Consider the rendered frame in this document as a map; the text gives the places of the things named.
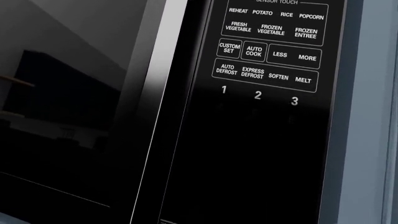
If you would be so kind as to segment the grey cabinet side panel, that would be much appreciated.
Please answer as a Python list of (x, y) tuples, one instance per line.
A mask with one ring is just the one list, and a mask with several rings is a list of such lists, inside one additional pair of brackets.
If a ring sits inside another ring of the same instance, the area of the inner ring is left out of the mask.
[(319, 224), (395, 224), (398, 0), (347, 0)]

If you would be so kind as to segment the black microwave oven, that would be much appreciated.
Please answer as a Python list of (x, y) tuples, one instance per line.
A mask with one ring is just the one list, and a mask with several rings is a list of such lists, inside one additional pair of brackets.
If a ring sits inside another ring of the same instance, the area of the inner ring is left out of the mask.
[[(164, 39), (159, 40), (160, 45), (157, 47), (157, 50), (160, 54), (158, 57), (152, 59), (154, 67), (147, 73), (146, 81), (146, 85), (151, 88), (148, 95), (153, 97), (154, 103), (152, 132), (147, 139), (147, 151), (144, 155), (144, 165), (140, 173), (141, 178), (130, 216), (130, 224), (158, 224), (158, 217), (164, 200), (175, 148), (181, 132), (183, 117), (195, 76), (201, 41), (211, 2), (212, 0), (203, 6), (200, 18), (196, 21), (177, 25), (172, 33), (167, 34)], [(345, 15), (341, 26), (341, 44), (339, 47), (335, 85), (339, 70)], [(333, 98), (328, 149), (333, 119)]]

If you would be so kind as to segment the black glass microwave door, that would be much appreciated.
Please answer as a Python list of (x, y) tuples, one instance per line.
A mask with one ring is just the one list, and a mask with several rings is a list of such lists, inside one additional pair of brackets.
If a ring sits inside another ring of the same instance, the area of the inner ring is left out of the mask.
[(210, 0), (0, 0), (0, 224), (130, 224), (159, 40)]

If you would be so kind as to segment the black microwave control panel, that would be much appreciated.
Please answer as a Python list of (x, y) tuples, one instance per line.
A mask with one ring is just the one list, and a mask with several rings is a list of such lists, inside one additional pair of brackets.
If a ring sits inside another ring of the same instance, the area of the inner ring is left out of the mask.
[(212, 0), (158, 224), (320, 224), (346, 0)]

